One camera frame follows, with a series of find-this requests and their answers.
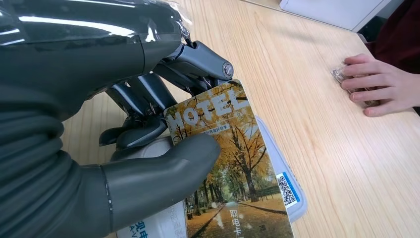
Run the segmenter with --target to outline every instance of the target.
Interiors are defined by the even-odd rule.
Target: black robotic arm
[[[219,155],[207,135],[104,165],[60,150],[61,121],[98,92],[127,112],[101,136],[118,160],[166,128],[176,102],[159,76],[191,95],[232,78],[166,2],[2,0],[0,62],[0,237],[106,236],[191,194]]]

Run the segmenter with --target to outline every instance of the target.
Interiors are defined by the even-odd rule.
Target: robotic thumb
[[[220,146],[211,136],[198,134],[157,158],[103,165],[111,230],[127,227],[194,193],[219,154]]]

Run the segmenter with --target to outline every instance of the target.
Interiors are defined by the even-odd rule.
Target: white object
[[[281,0],[284,11],[358,32],[391,0]]]

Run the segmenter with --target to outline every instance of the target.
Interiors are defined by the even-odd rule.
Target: wooden table
[[[296,237],[420,236],[420,118],[367,118],[330,74],[345,57],[368,54],[356,34],[238,0],[179,2],[193,39],[233,63],[306,193]],[[82,164],[107,161],[114,148],[99,148],[98,136],[123,119],[96,96],[65,122],[64,149]]]
[[[283,11],[280,8],[280,1],[281,0],[241,0],[241,1],[250,2],[250,3],[256,4],[256,5],[268,7],[268,8],[274,9],[274,10],[278,10],[278,11]]]

